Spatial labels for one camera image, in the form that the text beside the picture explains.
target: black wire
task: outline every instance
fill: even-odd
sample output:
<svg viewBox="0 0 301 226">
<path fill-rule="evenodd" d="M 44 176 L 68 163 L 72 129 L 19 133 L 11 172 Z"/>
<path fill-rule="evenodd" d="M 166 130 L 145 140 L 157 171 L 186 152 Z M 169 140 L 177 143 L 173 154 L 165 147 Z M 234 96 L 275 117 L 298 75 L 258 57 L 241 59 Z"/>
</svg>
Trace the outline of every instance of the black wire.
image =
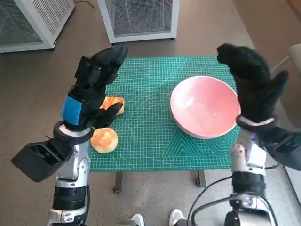
<svg viewBox="0 0 301 226">
<path fill-rule="evenodd" d="M 192 209 L 193 209 L 194 205 L 196 204 L 196 202 L 198 201 L 198 199 L 202 196 L 202 194 L 203 194 L 208 188 L 210 188 L 212 185 L 215 185 L 215 184 L 217 184 L 217 183 L 219 183 L 219 182 L 222 182 L 222 181 L 224 181 L 224 180 L 228 180 L 228 179 L 230 179 L 230 178 L 232 178 L 232 176 L 229 176 L 229 177 L 222 178 L 222 179 L 220 179 L 220 180 L 214 181 L 214 182 L 212 182 L 211 184 L 209 184 L 207 187 L 205 187 L 205 189 L 197 196 L 197 198 L 195 199 L 195 201 L 193 202 L 193 204 L 192 204 L 192 206 L 191 206 L 191 208 L 190 208 L 190 210 L 189 210 L 188 217 L 187 217 L 187 226 L 188 226 L 188 221 L 189 221 L 189 218 L 190 218 Z"/>
<path fill-rule="evenodd" d="M 280 166 L 280 164 L 278 163 L 278 164 L 276 164 L 276 165 L 274 165 L 274 166 L 269 166 L 269 167 L 266 167 L 265 169 L 266 170 L 272 170 L 272 169 L 274 169 L 274 168 L 277 168 L 278 166 Z"/>
<path fill-rule="evenodd" d="M 88 3 L 89 6 L 92 7 L 93 10 L 95 10 L 95 6 L 94 6 L 91 2 L 89 2 L 88 0 L 85 0 L 85 1 L 77 1 L 77 2 L 75 2 L 74 4 L 77 4 L 77 3 Z"/>
<path fill-rule="evenodd" d="M 239 197 L 241 195 L 245 195 L 245 194 L 248 194 L 248 195 L 254 195 L 254 196 L 259 196 L 261 197 L 265 202 L 266 204 L 268 205 L 268 208 L 269 210 L 271 211 L 271 214 L 272 214 L 272 217 L 274 218 L 274 221 L 275 221 L 275 226 L 278 226 L 278 222 L 277 222 L 277 219 L 276 219 L 276 215 L 274 213 L 274 210 L 271 206 L 271 204 L 268 202 L 267 198 L 264 197 L 264 195 L 261 195 L 261 194 L 258 194 L 258 193 L 255 193 L 255 192 L 242 192 L 242 193 L 239 193 L 239 194 L 235 194 L 235 195 L 231 195 L 227 198 L 223 198 L 223 199 L 219 199 L 219 200 L 216 200 L 216 201 L 213 201 L 213 202 L 210 202 L 210 203 L 207 203 L 207 204 L 204 204 L 198 208 L 196 208 L 192 215 L 191 215 L 191 223 L 192 223 L 192 226 L 195 226 L 196 225 L 196 222 L 195 222 L 195 216 L 198 212 L 200 212 L 201 210 L 207 208 L 207 207 L 210 207 L 210 206 L 213 206 L 213 205 L 216 205 L 216 204 L 219 204 L 219 203 L 222 203 L 222 202 L 225 202 L 225 201 L 229 201 L 230 199 L 234 199 L 236 197 Z"/>
<path fill-rule="evenodd" d="M 83 226 L 86 226 L 86 220 L 88 218 L 89 209 L 90 209 L 90 186 L 88 184 L 87 185 L 87 209 L 86 209 L 86 216 L 82 224 Z"/>
</svg>

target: white cuff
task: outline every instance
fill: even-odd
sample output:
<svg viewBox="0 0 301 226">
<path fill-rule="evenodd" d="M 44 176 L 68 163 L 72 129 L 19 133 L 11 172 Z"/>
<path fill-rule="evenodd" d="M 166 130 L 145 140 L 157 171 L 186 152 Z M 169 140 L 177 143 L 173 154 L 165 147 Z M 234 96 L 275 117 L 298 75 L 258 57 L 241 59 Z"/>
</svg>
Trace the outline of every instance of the white cuff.
<svg viewBox="0 0 301 226">
<path fill-rule="evenodd" d="M 271 122 L 273 122 L 275 120 L 275 118 L 270 118 L 270 119 L 267 119 L 266 121 L 262 121 L 262 122 L 253 122 L 253 121 L 245 118 L 244 116 L 239 116 L 238 119 L 249 126 L 263 126 L 263 125 L 270 124 Z"/>
</svg>

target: bun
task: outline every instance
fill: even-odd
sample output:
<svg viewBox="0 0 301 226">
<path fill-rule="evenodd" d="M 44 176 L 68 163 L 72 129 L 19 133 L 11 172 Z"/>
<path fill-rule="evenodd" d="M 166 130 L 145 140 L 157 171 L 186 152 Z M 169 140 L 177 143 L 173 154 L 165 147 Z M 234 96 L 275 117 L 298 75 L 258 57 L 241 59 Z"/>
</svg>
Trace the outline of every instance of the bun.
<svg viewBox="0 0 301 226">
<path fill-rule="evenodd" d="M 119 110 L 119 112 L 116 115 L 123 114 L 124 99 L 122 97 L 105 97 L 103 104 L 100 106 L 100 109 L 103 108 L 103 109 L 107 110 L 110 106 L 112 106 L 115 103 L 123 103 L 122 108 Z"/>
<path fill-rule="evenodd" d="M 111 128 L 96 129 L 90 139 L 92 147 L 100 154 L 107 154 L 115 150 L 118 144 L 117 133 Z"/>
</svg>

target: floor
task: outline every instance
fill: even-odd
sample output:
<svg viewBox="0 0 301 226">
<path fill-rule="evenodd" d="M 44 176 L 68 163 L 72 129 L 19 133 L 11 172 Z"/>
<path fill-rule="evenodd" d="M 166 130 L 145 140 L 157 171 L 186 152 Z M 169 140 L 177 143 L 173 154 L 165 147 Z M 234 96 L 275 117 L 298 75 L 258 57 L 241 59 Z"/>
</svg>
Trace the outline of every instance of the floor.
<svg viewBox="0 0 301 226">
<path fill-rule="evenodd" d="M 232 0 L 182 0 L 177 39 L 129 43 L 129 57 L 215 55 L 216 47 L 225 42 L 254 47 Z M 61 119 L 62 104 L 80 57 L 109 46 L 99 9 L 78 4 L 53 53 L 0 55 L 1 225 L 45 224 L 54 177 L 33 183 L 12 166 L 10 159 L 24 144 L 51 135 L 54 123 Z M 282 123 L 289 123 L 281 105 L 277 111 Z M 207 171 L 206 181 L 209 184 L 229 174 L 229 170 Z M 279 225 L 301 225 L 301 210 L 284 169 L 268 171 L 267 175 L 267 194 Z M 164 226 L 173 208 L 187 215 L 200 192 L 193 182 L 194 172 L 134 172 L 125 177 L 123 193 L 113 195 L 113 173 L 90 174 L 88 225 L 110 226 L 140 212 L 146 225 Z M 205 193 L 199 204 L 230 193 L 230 181 L 223 182 Z M 223 225 L 229 209 L 227 204 L 208 208 L 198 216 L 198 224 Z"/>
</svg>

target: shoe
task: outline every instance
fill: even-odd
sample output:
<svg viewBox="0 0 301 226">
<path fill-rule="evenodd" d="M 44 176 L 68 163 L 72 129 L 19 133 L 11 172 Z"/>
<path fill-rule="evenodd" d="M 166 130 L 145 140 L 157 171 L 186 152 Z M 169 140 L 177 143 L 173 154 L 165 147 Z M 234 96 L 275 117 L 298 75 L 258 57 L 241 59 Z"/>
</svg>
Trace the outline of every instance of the shoe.
<svg viewBox="0 0 301 226">
<path fill-rule="evenodd" d="M 179 220 L 184 219 L 182 211 L 174 209 L 169 217 L 169 226 L 174 226 Z"/>
<path fill-rule="evenodd" d="M 144 226 L 144 220 L 141 214 L 136 213 L 132 216 L 131 220 L 133 220 L 138 226 Z"/>
</svg>

